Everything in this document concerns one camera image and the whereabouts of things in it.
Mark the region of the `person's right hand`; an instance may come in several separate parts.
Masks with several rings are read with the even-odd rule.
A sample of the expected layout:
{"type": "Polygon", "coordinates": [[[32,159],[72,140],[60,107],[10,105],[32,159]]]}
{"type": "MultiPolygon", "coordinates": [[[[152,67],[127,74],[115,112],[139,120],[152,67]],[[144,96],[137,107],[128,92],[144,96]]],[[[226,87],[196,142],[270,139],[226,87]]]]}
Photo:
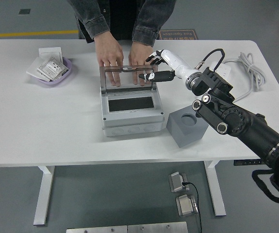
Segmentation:
{"type": "Polygon", "coordinates": [[[110,31],[94,37],[98,65],[100,67],[122,66],[123,50],[110,31]]]}

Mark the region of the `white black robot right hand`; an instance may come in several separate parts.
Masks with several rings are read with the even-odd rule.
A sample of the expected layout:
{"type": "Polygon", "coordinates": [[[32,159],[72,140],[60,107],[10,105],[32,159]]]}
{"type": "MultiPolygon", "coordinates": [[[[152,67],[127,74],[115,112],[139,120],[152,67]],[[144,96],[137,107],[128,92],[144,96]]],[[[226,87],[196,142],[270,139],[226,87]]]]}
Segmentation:
{"type": "Polygon", "coordinates": [[[189,77],[192,79],[200,75],[198,70],[192,69],[182,58],[169,50],[157,50],[146,61],[151,62],[151,65],[166,63],[171,68],[171,71],[157,71],[138,75],[140,79],[153,83],[172,81],[175,76],[186,81],[189,77]]]}

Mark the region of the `person's left hand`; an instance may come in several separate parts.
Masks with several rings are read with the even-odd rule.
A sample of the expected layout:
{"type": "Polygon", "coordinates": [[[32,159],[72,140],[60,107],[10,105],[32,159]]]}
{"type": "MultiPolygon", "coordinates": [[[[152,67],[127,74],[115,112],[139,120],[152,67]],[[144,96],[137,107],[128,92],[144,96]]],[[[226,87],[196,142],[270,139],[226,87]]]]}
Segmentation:
{"type": "Polygon", "coordinates": [[[146,59],[153,53],[153,47],[150,45],[145,45],[140,42],[133,41],[131,45],[131,50],[129,53],[129,65],[147,65],[149,62],[146,59]]]}

